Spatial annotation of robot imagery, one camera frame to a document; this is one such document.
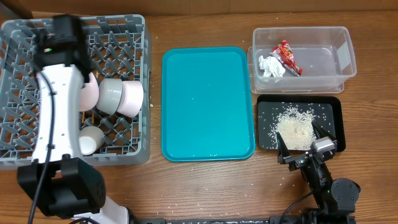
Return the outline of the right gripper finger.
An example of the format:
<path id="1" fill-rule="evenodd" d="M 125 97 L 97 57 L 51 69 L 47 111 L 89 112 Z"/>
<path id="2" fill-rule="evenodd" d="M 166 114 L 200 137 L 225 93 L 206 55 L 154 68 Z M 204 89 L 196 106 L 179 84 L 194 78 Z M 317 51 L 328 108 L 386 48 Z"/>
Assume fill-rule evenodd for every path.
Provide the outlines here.
<path id="1" fill-rule="evenodd" d="M 321 138 L 329 138 L 333 142 L 336 142 L 336 137 L 329 133 L 327 130 L 323 129 L 316 121 L 312 121 L 312 127 L 315 134 L 316 140 Z"/>
<path id="2" fill-rule="evenodd" d="M 276 133 L 276 137 L 277 137 L 277 148 L 278 148 L 277 162 L 279 164 L 285 164 L 286 160 L 291 158 L 291 155 L 279 132 Z"/>

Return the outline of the pile of rice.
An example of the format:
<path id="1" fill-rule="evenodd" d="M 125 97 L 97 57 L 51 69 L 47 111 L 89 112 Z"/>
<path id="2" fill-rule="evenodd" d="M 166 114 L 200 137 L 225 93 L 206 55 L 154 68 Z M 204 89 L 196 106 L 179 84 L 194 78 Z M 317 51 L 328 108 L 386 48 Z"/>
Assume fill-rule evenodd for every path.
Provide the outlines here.
<path id="1" fill-rule="evenodd" d="M 314 109 L 305 103 L 262 102 L 258 105 L 258 145 L 261 149 L 277 149 L 276 133 L 291 151 L 307 151 L 315 140 L 312 121 Z"/>

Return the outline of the white napkin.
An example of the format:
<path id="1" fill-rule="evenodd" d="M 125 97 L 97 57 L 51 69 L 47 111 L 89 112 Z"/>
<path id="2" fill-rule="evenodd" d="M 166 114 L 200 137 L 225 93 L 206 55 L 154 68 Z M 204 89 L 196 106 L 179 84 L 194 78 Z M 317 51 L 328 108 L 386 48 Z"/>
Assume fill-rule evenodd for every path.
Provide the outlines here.
<path id="1" fill-rule="evenodd" d="M 263 77 L 282 77 L 285 73 L 284 66 L 273 56 L 258 59 L 259 68 L 263 71 Z"/>

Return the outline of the red snack wrapper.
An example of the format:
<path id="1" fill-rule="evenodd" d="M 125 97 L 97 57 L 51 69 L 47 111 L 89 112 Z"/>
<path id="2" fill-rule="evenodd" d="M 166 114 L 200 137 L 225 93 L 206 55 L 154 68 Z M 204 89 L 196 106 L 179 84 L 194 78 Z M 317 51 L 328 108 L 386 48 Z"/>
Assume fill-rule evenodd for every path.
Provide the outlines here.
<path id="1" fill-rule="evenodd" d="M 285 68 L 290 70 L 295 76 L 301 76 L 302 69 L 297 66 L 294 53 L 286 40 L 281 41 L 270 52 L 270 56 L 275 57 Z"/>

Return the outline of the small pink bowl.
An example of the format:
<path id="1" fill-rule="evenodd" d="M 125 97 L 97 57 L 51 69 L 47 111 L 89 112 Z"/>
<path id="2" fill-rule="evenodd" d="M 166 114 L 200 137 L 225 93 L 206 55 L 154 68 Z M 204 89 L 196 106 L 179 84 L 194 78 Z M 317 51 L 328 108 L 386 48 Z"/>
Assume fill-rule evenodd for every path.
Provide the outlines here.
<path id="1" fill-rule="evenodd" d="M 117 112 L 133 118 L 141 110 L 144 100 L 144 90 L 139 81 L 122 81 L 122 84 L 121 101 Z"/>

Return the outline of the grey bowl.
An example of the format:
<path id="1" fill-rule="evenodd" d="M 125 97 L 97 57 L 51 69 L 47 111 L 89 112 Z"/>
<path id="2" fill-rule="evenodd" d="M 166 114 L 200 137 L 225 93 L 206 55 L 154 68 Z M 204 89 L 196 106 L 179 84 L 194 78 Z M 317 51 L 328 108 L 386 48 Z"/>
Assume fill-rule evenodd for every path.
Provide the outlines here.
<path id="1" fill-rule="evenodd" d="M 122 95 L 122 80 L 118 78 L 105 78 L 99 85 L 99 98 L 96 107 L 109 115 L 116 112 Z"/>

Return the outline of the white cup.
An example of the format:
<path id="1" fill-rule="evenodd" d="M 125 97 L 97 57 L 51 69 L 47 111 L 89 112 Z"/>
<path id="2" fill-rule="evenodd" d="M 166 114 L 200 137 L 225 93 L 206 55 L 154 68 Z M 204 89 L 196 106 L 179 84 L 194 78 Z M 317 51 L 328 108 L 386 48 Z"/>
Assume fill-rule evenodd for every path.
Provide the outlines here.
<path id="1" fill-rule="evenodd" d="M 95 126 L 87 126 L 80 131 L 80 150 L 84 156 L 93 154 L 104 144 L 104 132 Z"/>

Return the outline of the large white plate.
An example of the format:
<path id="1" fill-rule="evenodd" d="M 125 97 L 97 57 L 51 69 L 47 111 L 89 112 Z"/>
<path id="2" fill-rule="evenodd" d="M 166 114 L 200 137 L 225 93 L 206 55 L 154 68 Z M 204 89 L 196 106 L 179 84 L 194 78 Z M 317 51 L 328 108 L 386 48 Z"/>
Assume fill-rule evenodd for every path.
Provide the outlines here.
<path id="1" fill-rule="evenodd" d="M 93 73 L 89 74 L 89 78 L 90 81 L 88 83 L 84 83 L 84 87 L 81 89 L 79 107 L 79 111 L 81 112 L 91 110 L 97 104 L 99 98 L 97 78 Z"/>

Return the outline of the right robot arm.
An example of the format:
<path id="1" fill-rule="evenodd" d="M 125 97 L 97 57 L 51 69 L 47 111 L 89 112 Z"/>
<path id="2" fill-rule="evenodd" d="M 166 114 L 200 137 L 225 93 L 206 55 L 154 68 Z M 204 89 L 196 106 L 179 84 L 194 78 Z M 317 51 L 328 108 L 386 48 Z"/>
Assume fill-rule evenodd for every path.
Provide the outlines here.
<path id="1" fill-rule="evenodd" d="M 307 182 L 310 192 L 290 205 L 281 216 L 279 223 L 355 223 L 355 203 L 359 199 L 360 186 L 346 178 L 333 179 L 326 166 L 326 161 L 332 159 L 337 151 L 338 142 L 328 131 L 318 123 L 312 122 L 316 136 L 310 150 L 298 156 L 291 156 L 285 142 L 277 133 L 279 164 L 287 164 L 290 171 L 299 170 Z M 297 217 L 287 214 L 297 204 L 312 196 L 317 208 L 310 208 Z"/>

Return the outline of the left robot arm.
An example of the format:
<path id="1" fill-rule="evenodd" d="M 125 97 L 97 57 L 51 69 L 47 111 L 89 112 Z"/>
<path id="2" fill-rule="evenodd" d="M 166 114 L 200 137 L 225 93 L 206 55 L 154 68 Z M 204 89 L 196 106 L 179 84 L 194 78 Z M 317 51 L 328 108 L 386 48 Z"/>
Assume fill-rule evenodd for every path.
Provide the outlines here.
<path id="1" fill-rule="evenodd" d="M 81 89 L 91 61 L 82 21 L 53 17 L 53 31 L 36 40 L 33 67 L 40 90 L 39 135 L 32 162 L 17 169 L 17 182 L 45 216 L 72 223 L 135 223 L 130 209 L 106 195 L 104 178 L 82 158 L 79 143 Z"/>

